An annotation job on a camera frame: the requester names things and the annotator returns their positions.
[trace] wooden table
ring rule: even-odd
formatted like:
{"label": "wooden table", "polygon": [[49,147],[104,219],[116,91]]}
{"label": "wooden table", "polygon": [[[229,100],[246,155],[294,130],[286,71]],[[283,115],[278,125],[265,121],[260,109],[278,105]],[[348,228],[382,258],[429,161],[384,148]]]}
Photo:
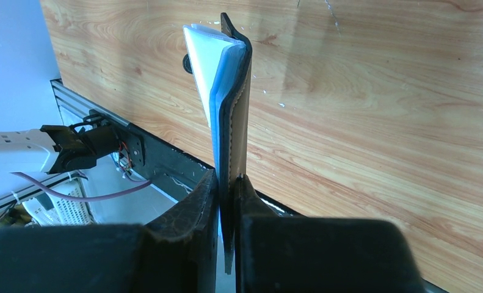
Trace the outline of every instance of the wooden table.
{"label": "wooden table", "polygon": [[306,215],[390,220],[427,280],[483,292],[483,0],[330,4],[42,1],[67,87],[210,164],[181,27],[227,12],[254,49],[255,187]]}

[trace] white wall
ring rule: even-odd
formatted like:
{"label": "white wall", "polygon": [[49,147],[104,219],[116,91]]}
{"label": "white wall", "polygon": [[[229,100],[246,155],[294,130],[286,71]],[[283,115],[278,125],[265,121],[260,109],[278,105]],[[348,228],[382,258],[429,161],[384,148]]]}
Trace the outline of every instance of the white wall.
{"label": "white wall", "polygon": [[[49,83],[55,78],[59,70],[40,3],[0,0],[0,131],[62,124]],[[0,174],[0,197],[28,185]]]}

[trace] brown leather wallet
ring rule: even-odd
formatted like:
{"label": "brown leather wallet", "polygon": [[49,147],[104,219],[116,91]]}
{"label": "brown leather wallet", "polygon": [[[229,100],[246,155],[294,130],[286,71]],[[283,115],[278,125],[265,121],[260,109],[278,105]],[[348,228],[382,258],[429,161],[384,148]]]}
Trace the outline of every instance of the brown leather wallet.
{"label": "brown leather wallet", "polygon": [[219,111],[220,219],[225,249],[225,272],[230,273],[234,255],[233,189],[236,178],[247,171],[247,127],[252,45],[247,37],[234,28],[226,13],[221,14],[221,23],[222,32],[229,37],[243,41],[247,49],[239,65],[234,84],[222,101]]}

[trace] wooden tabletop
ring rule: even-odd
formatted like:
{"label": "wooden tabletop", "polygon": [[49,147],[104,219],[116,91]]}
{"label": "wooden tabletop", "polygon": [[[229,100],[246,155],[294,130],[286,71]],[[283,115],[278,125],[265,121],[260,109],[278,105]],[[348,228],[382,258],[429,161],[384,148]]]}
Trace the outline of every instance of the wooden tabletop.
{"label": "wooden tabletop", "polygon": [[483,292],[483,0],[42,6],[68,88],[210,164],[182,26],[227,12],[253,44],[255,187],[306,215],[390,220],[424,278]]}

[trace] wood grain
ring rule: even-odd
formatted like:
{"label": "wood grain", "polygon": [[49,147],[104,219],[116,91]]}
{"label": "wood grain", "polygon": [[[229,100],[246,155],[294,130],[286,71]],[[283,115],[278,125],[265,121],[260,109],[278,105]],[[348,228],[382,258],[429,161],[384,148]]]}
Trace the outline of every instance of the wood grain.
{"label": "wood grain", "polygon": [[211,164],[181,27],[227,12],[254,49],[255,187],[306,215],[391,220],[424,278],[483,292],[483,0],[330,4],[42,1],[67,87]]}

